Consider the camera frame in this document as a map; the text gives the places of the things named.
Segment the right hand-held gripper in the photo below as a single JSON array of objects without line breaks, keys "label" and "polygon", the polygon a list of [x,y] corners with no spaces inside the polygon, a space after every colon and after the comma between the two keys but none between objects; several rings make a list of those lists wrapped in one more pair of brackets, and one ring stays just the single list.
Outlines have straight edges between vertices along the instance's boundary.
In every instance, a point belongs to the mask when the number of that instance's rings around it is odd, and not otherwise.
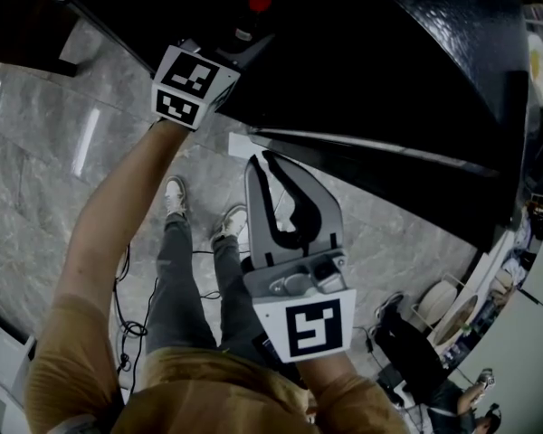
[{"label": "right hand-held gripper", "polygon": [[357,292],[344,278],[339,204],[300,165],[272,151],[262,156],[294,201],[294,230],[278,229],[267,175],[253,155],[244,173],[252,270],[243,279],[254,312],[283,363],[346,351]]}]

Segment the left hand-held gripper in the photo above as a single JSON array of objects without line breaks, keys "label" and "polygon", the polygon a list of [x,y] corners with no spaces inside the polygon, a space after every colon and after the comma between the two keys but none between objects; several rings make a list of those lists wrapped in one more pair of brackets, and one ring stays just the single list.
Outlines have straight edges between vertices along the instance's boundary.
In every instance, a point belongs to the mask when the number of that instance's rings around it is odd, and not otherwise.
[{"label": "left hand-held gripper", "polygon": [[239,53],[216,50],[223,57],[220,62],[206,58],[191,39],[168,46],[152,83],[152,112],[198,130],[225,103],[247,66],[272,39],[267,35]]}]

